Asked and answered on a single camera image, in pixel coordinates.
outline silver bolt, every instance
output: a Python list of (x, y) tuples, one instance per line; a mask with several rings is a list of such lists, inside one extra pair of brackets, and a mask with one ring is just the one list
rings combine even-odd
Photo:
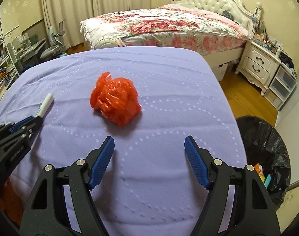
[(253, 167), (252, 165), (248, 164), (248, 165), (247, 165), (247, 169), (250, 170), (250, 171), (253, 171), (253, 170), (254, 170), (254, 167)]
[(76, 162), (76, 164), (79, 165), (79, 166), (82, 166), (84, 163), (85, 163), (85, 160), (84, 160), (84, 159), (79, 159), (79, 160), (77, 160), (77, 162)]
[(52, 169), (52, 165), (47, 165), (47, 166), (45, 166), (45, 171), (50, 171)]
[(214, 163), (215, 163), (216, 165), (222, 165), (222, 164), (223, 164), (223, 162), (222, 162), (220, 159), (215, 159), (215, 160), (214, 160)]

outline beige curtain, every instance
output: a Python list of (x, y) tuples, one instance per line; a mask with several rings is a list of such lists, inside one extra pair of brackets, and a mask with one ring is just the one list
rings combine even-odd
[(101, 14), (149, 8), (150, 0), (41, 0), (47, 31), (53, 26), (58, 32), (59, 22), (65, 19), (64, 44), (66, 47), (83, 42), (80, 22)]

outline bed frame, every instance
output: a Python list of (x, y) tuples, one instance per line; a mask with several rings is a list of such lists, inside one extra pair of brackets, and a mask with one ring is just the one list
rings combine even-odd
[[(252, 16), (253, 13), (246, 10), (242, 0), (172, 0), (173, 4), (178, 4), (190, 9), (202, 9), (216, 12), (222, 15), (224, 10), (229, 11), (234, 20), (249, 31), (251, 37), (252, 32)], [(257, 2), (256, 7), (262, 8), (262, 5)], [(228, 63), (242, 56), (244, 48), (235, 48), (229, 51), (213, 53), (203, 58), (207, 61), (211, 68)]]

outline tufted headboard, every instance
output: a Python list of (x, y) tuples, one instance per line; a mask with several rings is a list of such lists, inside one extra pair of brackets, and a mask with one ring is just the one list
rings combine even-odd
[[(172, 3), (190, 9), (212, 11), (221, 15), (223, 11), (229, 11), (234, 17), (234, 21), (252, 34), (251, 18), (253, 14), (244, 8), (242, 0), (172, 0)], [(257, 8), (261, 9), (261, 7), (262, 5), (258, 2)]]

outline purple tablecloth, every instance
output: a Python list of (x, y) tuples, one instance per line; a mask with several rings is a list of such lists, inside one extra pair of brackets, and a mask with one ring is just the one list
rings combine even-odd
[[(95, 82), (105, 71), (113, 78), (131, 79), (137, 88), (142, 114), (126, 127), (102, 118), (89, 104)], [(186, 136), (192, 135), (228, 165), (246, 165), (226, 97), (196, 52), (109, 48), (37, 65), (23, 73), (0, 102), (0, 124), (36, 115), (48, 93), (55, 101), (34, 147), (11, 175), (13, 186), (26, 203), (46, 164), (71, 165), (111, 135), (115, 153), (101, 184), (91, 192), (111, 236), (190, 235), (207, 191), (185, 157)], [(229, 223), (232, 194), (221, 230)], [(66, 198), (70, 221), (78, 230), (69, 190)]]

